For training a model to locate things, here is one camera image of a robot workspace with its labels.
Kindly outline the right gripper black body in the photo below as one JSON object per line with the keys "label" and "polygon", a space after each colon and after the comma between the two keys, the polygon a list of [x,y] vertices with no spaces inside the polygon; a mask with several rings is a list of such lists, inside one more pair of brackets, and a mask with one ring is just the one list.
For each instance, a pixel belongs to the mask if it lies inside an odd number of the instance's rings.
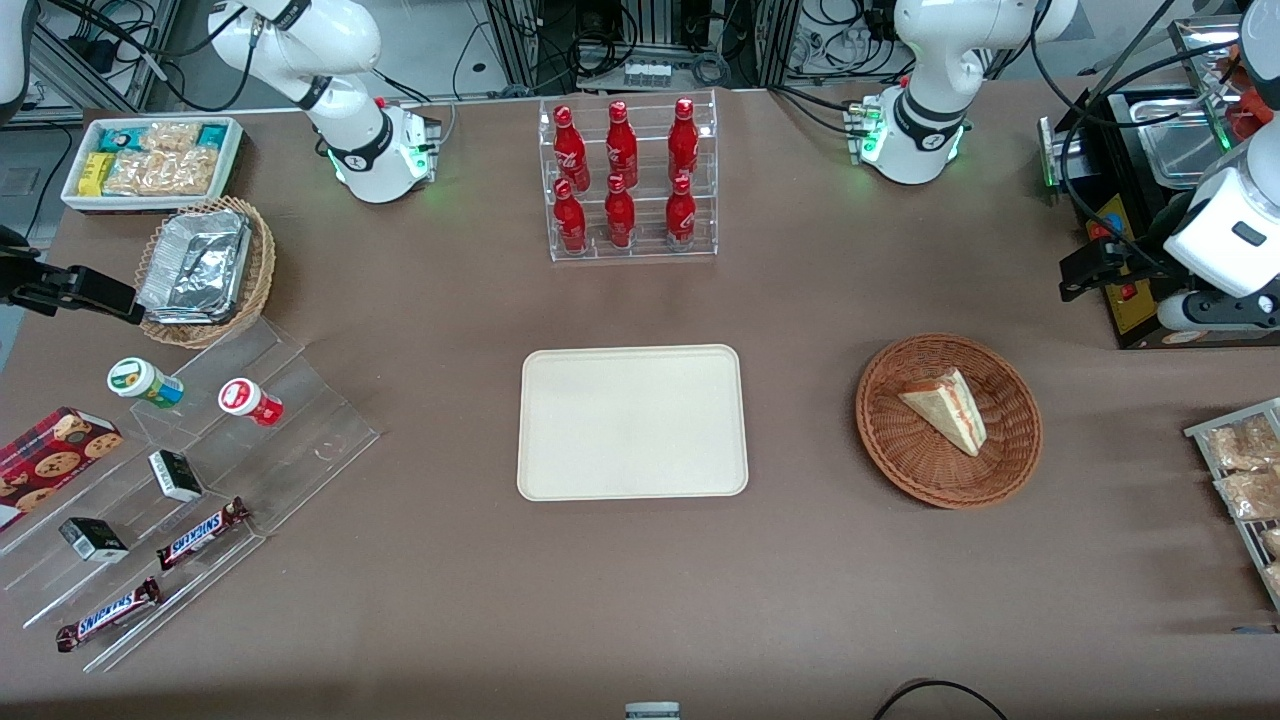
{"label": "right gripper black body", "polygon": [[49,306],[19,299],[17,291],[28,282],[40,281],[44,272],[37,268],[40,251],[24,236],[1,225],[1,304],[23,307],[32,313],[49,313]]}

